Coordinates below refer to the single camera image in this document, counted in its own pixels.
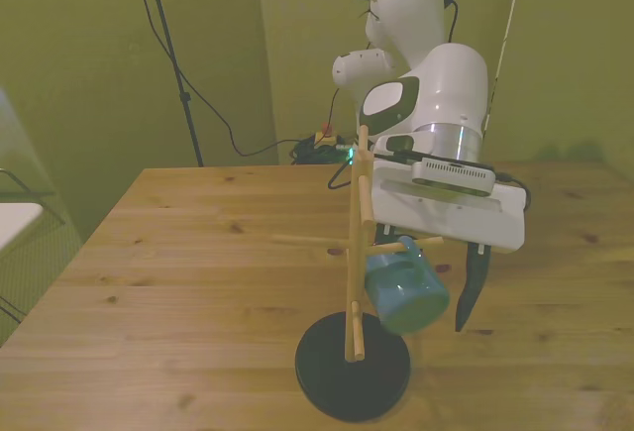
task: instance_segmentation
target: white plastic casing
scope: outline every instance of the white plastic casing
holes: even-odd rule
[[[497,183],[489,197],[480,198],[414,184],[411,166],[376,160],[372,203],[376,223],[491,245],[503,253],[524,244],[522,188]]]

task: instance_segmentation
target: wall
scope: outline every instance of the wall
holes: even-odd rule
[[[488,158],[605,161],[634,179],[628,1],[517,1]]]
[[[486,59],[492,79],[511,0],[458,0],[457,43],[474,47]],[[279,139],[307,136],[326,122],[335,90],[332,63],[339,54],[366,45],[363,0],[262,0],[275,129]],[[451,24],[452,9],[446,21]],[[339,96],[334,125],[354,131],[353,104]],[[288,160],[288,146],[279,150]]]
[[[260,0],[163,3],[183,71],[240,147],[274,142]],[[84,239],[144,167],[195,164],[141,0],[0,0],[0,16],[0,87]],[[240,159],[211,111],[192,110],[207,164],[275,162]]]

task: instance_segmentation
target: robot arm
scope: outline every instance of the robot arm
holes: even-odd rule
[[[478,163],[487,109],[487,70],[473,49],[445,43],[452,0],[370,0],[367,35],[378,60],[358,52],[335,63],[352,91],[359,124],[374,142],[372,202],[378,223],[467,242],[468,279],[457,330],[483,286],[490,252],[524,242],[526,192],[497,182]],[[392,76],[390,52],[409,70]]]

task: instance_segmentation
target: wooden table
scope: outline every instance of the wooden table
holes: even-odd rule
[[[431,252],[450,311],[408,339],[408,392],[366,430],[634,430],[634,188],[599,164],[501,165],[532,186],[527,244],[495,256],[462,334],[465,250]],[[295,379],[345,304],[332,166],[145,171],[0,350],[0,430],[348,430]]]

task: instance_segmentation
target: mug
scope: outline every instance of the mug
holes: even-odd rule
[[[392,334],[407,335],[443,315],[449,291],[410,237],[398,241],[405,252],[368,257],[366,292],[382,326]]]

